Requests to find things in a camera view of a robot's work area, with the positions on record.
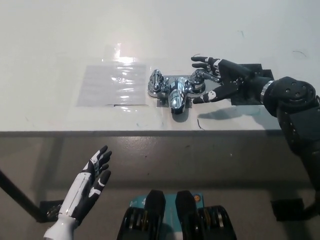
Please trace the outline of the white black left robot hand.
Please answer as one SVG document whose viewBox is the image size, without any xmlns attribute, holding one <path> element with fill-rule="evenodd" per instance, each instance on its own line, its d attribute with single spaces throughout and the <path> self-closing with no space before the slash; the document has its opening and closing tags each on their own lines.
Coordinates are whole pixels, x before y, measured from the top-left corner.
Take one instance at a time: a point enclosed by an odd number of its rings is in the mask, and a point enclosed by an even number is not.
<svg viewBox="0 0 320 240">
<path fill-rule="evenodd" d="M 59 214 L 81 223 L 95 205 L 110 176 L 109 160 L 112 152 L 105 145 L 86 163 L 74 179 L 62 203 Z"/>
</svg>

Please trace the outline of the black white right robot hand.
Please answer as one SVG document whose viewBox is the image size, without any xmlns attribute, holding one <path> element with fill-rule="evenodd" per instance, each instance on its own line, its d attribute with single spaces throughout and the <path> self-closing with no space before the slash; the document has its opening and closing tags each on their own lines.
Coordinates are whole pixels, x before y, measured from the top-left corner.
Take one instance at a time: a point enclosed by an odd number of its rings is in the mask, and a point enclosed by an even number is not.
<svg viewBox="0 0 320 240">
<path fill-rule="evenodd" d="M 194 98 L 194 105 L 219 102 L 233 96 L 259 101 L 262 89 L 269 81 L 247 67 L 229 60 L 204 56 L 193 56 L 191 60 L 194 61 L 192 67 L 212 72 L 220 84 L 219 87 Z"/>
</svg>

